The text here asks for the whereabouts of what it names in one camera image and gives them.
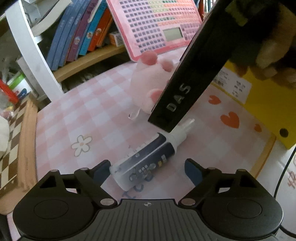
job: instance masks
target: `wooden shelf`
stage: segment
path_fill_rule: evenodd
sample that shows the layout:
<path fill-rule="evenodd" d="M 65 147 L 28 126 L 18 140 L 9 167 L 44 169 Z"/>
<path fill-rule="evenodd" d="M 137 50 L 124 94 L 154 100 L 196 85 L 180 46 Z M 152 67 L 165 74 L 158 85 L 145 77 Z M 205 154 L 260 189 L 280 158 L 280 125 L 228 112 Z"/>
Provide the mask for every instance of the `wooden shelf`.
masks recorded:
<path fill-rule="evenodd" d="M 8 22 L 5 14 L 0 16 L 0 37 L 9 30 Z"/>
<path fill-rule="evenodd" d="M 80 57 L 74 62 L 71 62 L 65 65 L 62 68 L 59 68 L 57 71 L 53 72 L 57 82 L 62 82 L 73 74 L 78 73 L 79 71 L 100 62 L 106 58 L 109 58 L 113 55 L 124 52 L 126 49 L 123 46 L 115 47 L 113 45 L 108 45 L 103 48 L 99 48 L 94 52 L 88 53 L 87 55 Z"/>

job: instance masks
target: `dark blue label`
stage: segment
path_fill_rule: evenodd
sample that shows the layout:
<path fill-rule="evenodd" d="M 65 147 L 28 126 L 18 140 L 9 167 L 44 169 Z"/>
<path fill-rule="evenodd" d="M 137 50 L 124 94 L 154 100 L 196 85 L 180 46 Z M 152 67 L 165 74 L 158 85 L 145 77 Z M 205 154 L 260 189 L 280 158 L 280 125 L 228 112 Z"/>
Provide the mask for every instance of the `dark blue label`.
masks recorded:
<path fill-rule="evenodd" d="M 26 95 L 27 95 L 27 89 L 23 89 L 19 94 L 18 94 L 18 98 L 19 100 L 22 100 Z"/>
<path fill-rule="evenodd" d="M 158 133 L 158 137 L 155 140 L 153 140 L 143 149 L 141 149 L 140 151 L 135 153 L 133 156 L 128 158 L 124 163 L 120 164 L 119 165 L 119 168 L 121 169 L 120 171 L 125 172 L 127 169 L 137 164 L 140 160 L 144 159 L 146 156 L 148 156 L 151 152 L 153 152 L 155 149 L 160 147 L 165 142 L 166 142 L 166 137 Z"/>
<path fill-rule="evenodd" d="M 167 142 L 153 154 L 148 156 L 136 167 L 136 173 L 139 175 L 139 170 L 145 168 L 145 166 L 150 166 L 152 163 L 156 164 L 156 168 L 161 167 L 169 157 L 175 154 L 174 147 L 171 143 Z"/>

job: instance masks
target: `hand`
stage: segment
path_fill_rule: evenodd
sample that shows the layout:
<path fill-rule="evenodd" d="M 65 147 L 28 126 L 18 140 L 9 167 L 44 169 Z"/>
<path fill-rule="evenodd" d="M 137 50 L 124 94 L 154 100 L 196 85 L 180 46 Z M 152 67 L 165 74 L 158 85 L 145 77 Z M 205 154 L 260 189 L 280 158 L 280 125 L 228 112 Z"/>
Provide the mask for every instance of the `hand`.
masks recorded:
<path fill-rule="evenodd" d="M 296 69 L 283 65 L 283 57 L 289 49 L 296 54 L 296 16 L 284 5 L 279 4 L 279 19 L 269 39 L 263 42 L 256 58 L 256 65 L 250 66 L 254 76 L 260 80 L 272 78 L 280 85 L 296 88 Z M 236 73 L 243 76 L 247 66 L 235 64 Z"/>

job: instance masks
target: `white flower print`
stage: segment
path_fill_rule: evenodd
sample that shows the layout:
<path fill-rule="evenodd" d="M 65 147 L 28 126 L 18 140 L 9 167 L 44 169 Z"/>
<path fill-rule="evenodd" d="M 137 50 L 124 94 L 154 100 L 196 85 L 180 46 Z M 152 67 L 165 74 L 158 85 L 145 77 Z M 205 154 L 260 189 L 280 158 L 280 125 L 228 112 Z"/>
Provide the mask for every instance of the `white flower print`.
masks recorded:
<path fill-rule="evenodd" d="M 81 154 L 81 151 L 88 152 L 90 149 L 90 146 L 88 145 L 88 143 L 90 143 L 91 141 L 92 141 L 92 137 L 87 137 L 84 139 L 82 135 L 78 136 L 77 142 L 71 145 L 72 149 L 76 149 L 74 152 L 74 156 L 79 157 L 79 155 Z"/>

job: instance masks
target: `book spine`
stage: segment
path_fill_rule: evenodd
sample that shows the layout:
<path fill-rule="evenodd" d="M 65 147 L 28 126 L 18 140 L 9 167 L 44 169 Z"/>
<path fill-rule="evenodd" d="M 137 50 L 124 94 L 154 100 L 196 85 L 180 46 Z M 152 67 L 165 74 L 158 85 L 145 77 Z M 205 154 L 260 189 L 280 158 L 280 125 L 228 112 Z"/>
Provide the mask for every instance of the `book spine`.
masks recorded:
<path fill-rule="evenodd" d="M 77 14 L 77 17 L 76 17 L 76 19 L 74 21 L 74 24 L 72 25 L 72 28 L 71 28 L 71 30 L 69 32 L 69 35 L 68 35 L 68 38 L 66 40 L 66 43 L 65 43 L 65 46 L 64 46 L 64 49 L 63 49 L 63 52 L 62 52 L 61 59 L 59 61 L 59 66 L 60 67 L 65 65 L 65 62 L 66 62 L 66 59 L 67 59 L 68 52 L 70 50 L 70 45 L 72 43 L 73 37 L 74 37 L 74 35 L 76 33 L 78 25 L 81 22 L 81 18 L 83 16 L 83 14 L 85 13 L 90 1 L 91 0 L 84 0 L 84 3 L 82 4 L 82 7 L 79 10 L 79 13 Z"/>
<path fill-rule="evenodd" d="M 104 29 L 106 28 L 106 25 L 108 24 L 108 20 L 109 20 L 110 16 L 111 16 L 111 13 L 110 13 L 109 9 L 106 8 L 103 13 L 103 16 L 101 17 L 101 20 L 100 20 L 98 26 L 96 27 L 93 38 L 89 44 L 88 51 L 95 50 L 96 45 L 97 45 L 98 41 L 100 40 L 100 36 L 101 36 L 102 32 L 104 31 Z"/>
<path fill-rule="evenodd" d="M 80 52 L 80 49 L 81 49 L 82 44 L 83 44 L 83 40 L 84 40 L 84 38 L 85 38 L 85 36 L 86 36 L 86 34 L 87 34 L 87 30 L 89 29 L 90 24 L 91 24 L 91 23 L 87 23 L 87 26 L 86 26 L 86 28 L 85 28 L 85 30 L 84 30 L 84 33 L 83 33 L 83 35 L 82 35 L 82 37 L 81 37 L 81 39 L 80 39 L 80 43 L 79 43 L 79 46 L 78 46 L 78 49 L 77 49 L 77 52 L 76 52 L 76 55 L 75 55 L 75 60 L 78 59 L 79 52 Z"/>
<path fill-rule="evenodd" d="M 106 35 L 107 35 L 108 31 L 109 31 L 109 28 L 110 28 L 112 22 L 113 22 L 113 18 L 110 17 L 109 21 L 108 21 L 108 24 L 107 24 L 106 28 L 104 29 L 104 31 L 102 32 L 102 34 L 100 36 L 100 39 L 99 39 L 99 41 L 98 41 L 98 43 L 96 45 L 97 47 L 102 47 L 104 39 L 105 39 L 105 37 L 106 37 Z"/>
<path fill-rule="evenodd" d="M 84 33 L 86 26 L 88 24 L 88 19 L 91 15 L 92 10 L 96 6 L 97 2 L 98 2 L 98 0 L 91 0 L 91 2 L 89 3 L 89 5 L 88 5 L 88 7 L 81 19 L 81 22 L 77 28 L 76 34 L 75 34 L 73 41 L 71 43 L 71 46 L 70 46 L 70 50 L 69 50 L 68 57 L 67 57 L 68 62 L 73 62 L 75 60 L 75 56 L 77 53 L 77 49 L 78 49 L 81 37 L 83 36 L 83 33 Z"/>
<path fill-rule="evenodd" d="M 96 27 L 97 27 L 102 15 L 103 15 L 105 9 L 106 9 L 106 7 L 107 7 L 106 0 L 102 0 L 102 2 L 100 4 L 95 16 L 94 16 L 94 18 L 93 18 L 93 20 L 92 20 L 92 22 L 91 22 L 91 24 L 89 26 L 87 34 L 86 34 L 86 36 L 84 38 L 83 44 L 82 44 L 80 52 L 79 52 L 80 55 L 86 55 L 87 49 L 89 48 L 89 44 L 91 42 L 91 38 L 92 38 L 92 36 L 94 34 L 94 31 L 96 30 Z"/>
<path fill-rule="evenodd" d="M 49 68 L 52 67 L 52 61 L 54 59 L 54 55 L 55 55 L 55 52 L 57 50 L 57 45 L 59 43 L 59 40 L 61 38 L 61 35 L 62 35 L 62 32 L 65 28 L 65 25 L 71 15 L 71 12 L 72 10 L 74 9 L 74 5 L 75 3 L 77 2 L 77 0 L 72 0 L 72 3 L 66 8 L 60 22 L 59 22 L 59 25 L 58 25 L 58 28 L 54 34 L 54 38 L 52 40 L 52 43 L 50 45 L 50 49 L 49 49 L 49 52 L 47 54 L 47 57 L 46 57 L 46 62 L 49 66 Z"/>
<path fill-rule="evenodd" d="M 57 70 L 58 67 L 59 67 L 59 61 L 61 59 L 61 56 L 62 56 L 62 52 L 63 52 L 63 49 L 64 49 L 64 46 L 65 46 L 65 43 L 67 41 L 67 38 L 68 38 L 68 35 L 69 35 L 69 32 L 71 30 L 71 27 L 74 23 L 74 20 L 76 18 L 76 16 L 78 15 L 78 12 L 83 4 L 84 0 L 77 0 L 75 6 L 74 6 L 74 9 L 64 27 L 64 30 L 63 30 L 63 33 L 61 35 L 61 38 L 59 40 L 59 43 L 58 43 L 58 46 L 57 46 L 57 50 L 56 50 L 56 53 L 54 55 L 54 59 L 53 59 L 53 62 L 52 62 L 52 67 L 51 67 L 51 70 Z"/>

